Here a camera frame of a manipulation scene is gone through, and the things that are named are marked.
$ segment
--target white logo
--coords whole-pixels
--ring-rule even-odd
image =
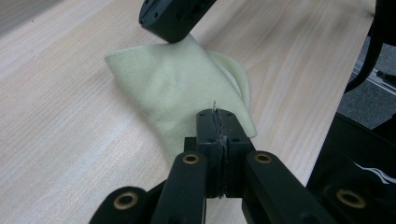
[[[357,165],[362,170],[371,171],[374,174],[378,175],[378,177],[381,179],[382,183],[384,183],[384,184],[389,184],[389,182],[393,183],[393,184],[396,184],[396,179],[395,178],[392,178],[392,177],[386,175],[384,172],[382,172],[379,169],[376,169],[376,168],[365,168],[365,167],[359,166],[356,162],[353,162],[353,163],[355,163],[355,165]]]

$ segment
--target light wood surface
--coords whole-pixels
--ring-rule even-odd
[[[167,177],[160,145],[103,60],[162,43],[142,1],[0,2],[0,223],[87,223],[114,189]],[[306,184],[374,0],[218,0],[192,34],[247,69],[258,150]],[[206,223],[244,223],[209,200]]]

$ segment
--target cloth fold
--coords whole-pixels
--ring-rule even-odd
[[[183,151],[185,137],[196,135],[195,115],[214,102],[236,115],[247,136],[256,135],[244,68],[203,50],[191,35],[176,44],[117,50],[105,60],[160,138],[168,162]]]

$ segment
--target bolt hole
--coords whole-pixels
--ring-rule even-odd
[[[301,215],[301,219],[306,224],[320,224],[320,220],[312,214],[304,213]]]
[[[190,154],[190,155],[184,156],[183,161],[188,164],[195,164],[199,161],[199,157],[194,154]]]
[[[137,204],[137,199],[138,199],[137,194],[131,191],[124,192],[114,200],[114,207],[116,207],[119,210],[128,209]]]
[[[364,208],[366,206],[366,201],[352,190],[339,189],[335,195],[341,203],[346,204],[349,207]]]
[[[257,161],[257,162],[261,162],[261,163],[270,163],[271,161],[272,161],[272,158],[269,156],[269,155],[267,155],[267,154],[257,154],[255,157],[254,157],[254,159]]]

